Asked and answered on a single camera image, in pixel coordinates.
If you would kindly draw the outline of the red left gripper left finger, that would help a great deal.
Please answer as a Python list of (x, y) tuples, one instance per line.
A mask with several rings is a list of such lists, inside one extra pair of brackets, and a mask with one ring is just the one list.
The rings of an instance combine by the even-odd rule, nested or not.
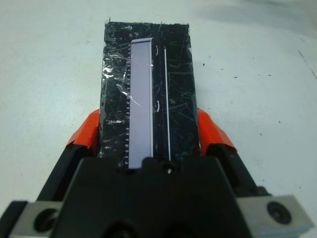
[(93, 111), (73, 133), (43, 186), (38, 201), (62, 201), (81, 159), (97, 155), (99, 119), (100, 111)]

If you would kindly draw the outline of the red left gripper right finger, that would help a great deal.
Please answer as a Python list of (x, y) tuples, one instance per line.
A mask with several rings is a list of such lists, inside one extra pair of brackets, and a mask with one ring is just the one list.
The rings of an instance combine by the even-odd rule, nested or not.
[(266, 196), (267, 190), (256, 185), (226, 133), (207, 112), (197, 111), (202, 155), (218, 158), (236, 196)]

